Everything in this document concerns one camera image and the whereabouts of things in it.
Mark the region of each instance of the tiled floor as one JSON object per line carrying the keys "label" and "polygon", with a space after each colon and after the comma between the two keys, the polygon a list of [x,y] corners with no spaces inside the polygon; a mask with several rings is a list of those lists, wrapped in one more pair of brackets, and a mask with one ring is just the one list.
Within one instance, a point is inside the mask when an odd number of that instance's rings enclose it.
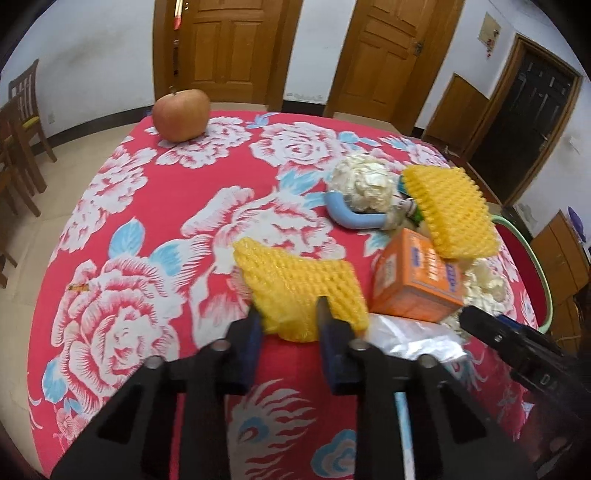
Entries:
{"label": "tiled floor", "polygon": [[[215,103],[212,110],[264,111],[264,105]],[[386,122],[337,113],[335,118],[396,132]],[[92,177],[112,154],[133,125],[125,125],[79,138],[54,149],[52,163],[39,155],[47,190],[34,196],[41,210],[36,218],[17,198],[19,216],[0,202],[0,228],[7,238],[7,250],[18,267],[4,267],[8,288],[0,288],[0,421],[14,443],[33,467],[39,460],[29,427],[27,353],[33,311],[49,257],[76,202]]]}
{"label": "tiled floor", "polygon": [[344,120],[346,122],[351,122],[352,124],[359,124],[359,125],[365,125],[366,127],[379,128],[382,130],[386,130],[386,132],[392,132],[395,134],[400,133],[398,130],[396,130],[396,128],[393,126],[393,124],[390,124],[388,122],[382,122],[381,120],[374,120],[373,118],[367,118],[364,116],[351,115],[350,113],[340,113],[340,112],[335,112],[335,118],[337,120]]}

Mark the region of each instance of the screw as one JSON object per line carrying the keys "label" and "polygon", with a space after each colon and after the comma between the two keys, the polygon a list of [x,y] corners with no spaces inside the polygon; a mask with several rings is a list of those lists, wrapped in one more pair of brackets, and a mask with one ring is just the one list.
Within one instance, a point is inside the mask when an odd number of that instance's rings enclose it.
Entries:
{"label": "screw", "polygon": [[220,338],[212,343],[212,350],[216,352],[225,352],[230,348],[230,342],[228,342],[225,338]]}
{"label": "screw", "polygon": [[369,343],[361,338],[354,338],[349,342],[349,346],[358,352],[363,352],[369,348]]}
{"label": "screw", "polygon": [[425,368],[433,368],[435,365],[437,365],[437,360],[435,360],[435,357],[431,356],[431,355],[421,355],[418,358],[418,363]]}
{"label": "screw", "polygon": [[145,362],[144,366],[149,368],[150,370],[156,370],[160,365],[164,363],[164,358],[158,355],[149,356]]}

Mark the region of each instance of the yellow foam net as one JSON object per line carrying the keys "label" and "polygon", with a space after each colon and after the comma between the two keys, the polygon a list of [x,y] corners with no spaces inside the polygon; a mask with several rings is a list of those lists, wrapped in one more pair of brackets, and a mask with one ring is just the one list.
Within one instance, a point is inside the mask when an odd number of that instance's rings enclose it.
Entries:
{"label": "yellow foam net", "polygon": [[365,330],[368,310],[353,266],[345,260],[296,257],[252,238],[234,243],[234,259],[263,316],[265,333],[292,342],[318,340],[316,303],[329,300],[332,315]]}
{"label": "yellow foam net", "polygon": [[482,192],[463,168],[412,165],[402,173],[442,258],[482,258],[499,252]]}

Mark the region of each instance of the cardboard box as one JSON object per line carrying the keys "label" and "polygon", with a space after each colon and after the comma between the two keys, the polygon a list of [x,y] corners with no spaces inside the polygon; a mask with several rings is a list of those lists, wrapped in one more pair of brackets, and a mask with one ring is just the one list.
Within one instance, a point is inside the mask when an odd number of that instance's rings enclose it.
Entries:
{"label": "cardboard box", "polygon": [[462,273],[431,241],[403,229],[376,263],[370,312],[439,322],[463,306]]}

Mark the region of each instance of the wooden chair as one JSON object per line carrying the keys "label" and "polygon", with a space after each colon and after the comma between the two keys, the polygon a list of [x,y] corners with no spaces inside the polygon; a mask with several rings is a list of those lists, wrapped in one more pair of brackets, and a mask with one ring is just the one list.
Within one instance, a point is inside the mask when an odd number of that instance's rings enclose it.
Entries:
{"label": "wooden chair", "polygon": [[19,169],[27,190],[33,195],[31,180],[40,193],[45,191],[47,184],[35,162],[35,156],[29,146],[29,137],[21,123],[18,105],[23,96],[24,91],[21,91],[0,108],[0,142],[5,149],[10,150],[14,165]]}
{"label": "wooden chair", "polygon": [[[29,195],[27,194],[27,190],[22,183],[22,180],[13,166],[8,151],[2,146],[0,142],[0,194],[6,198],[8,201],[9,207],[14,214],[18,214],[16,204],[10,195],[8,187],[12,186],[17,191],[17,193],[21,196],[25,205],[29,207],[29,210],[33,212],[33,215],[39,217],[41,212],[37,205],[33,203]],[[0,254],[4,255],[6,259],[13,264],[15,267],[17,266],[17,261],[6,251],[5,241],[2,236],[0,236]],[[0,287],[6,288],[8,279],[6,275],[4,275],[0,271]]]}
{"label": "wooden chair", "polygon": [[39,116],[39,110],[37,108],[37,95],[35,92],[37,65],[39,65],[39,59],[35,60],[33,65],[8,83],[8,99],[10,100],[19,93],[23,93],[18,101],[18,110],[21,114],[22,127],[29,140],[32,139],[35,134],[39,135],[39,140],[41,140],[47,155],[49,155],[49,158],[55,162],[57,161],[57,158],[43,132],[41,117]]}

